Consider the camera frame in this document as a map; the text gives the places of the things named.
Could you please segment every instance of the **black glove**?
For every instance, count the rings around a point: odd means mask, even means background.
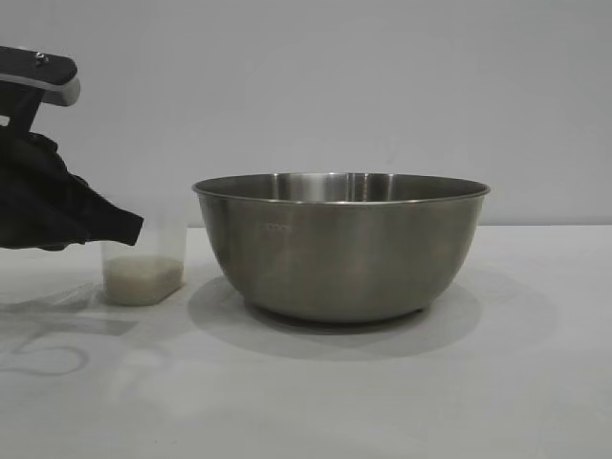
[[[0,126],[0,247],[60,251],[110,240],[134,245],[142,218],[116,208],[68,172],[57,144]]]

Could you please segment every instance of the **white table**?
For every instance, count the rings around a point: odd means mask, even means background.
[[[262,322],[188,252],[129,309],[95,244],[0,251],[0,457],[612,457],[612,227],[480,228],[429,312],[360,335]]]

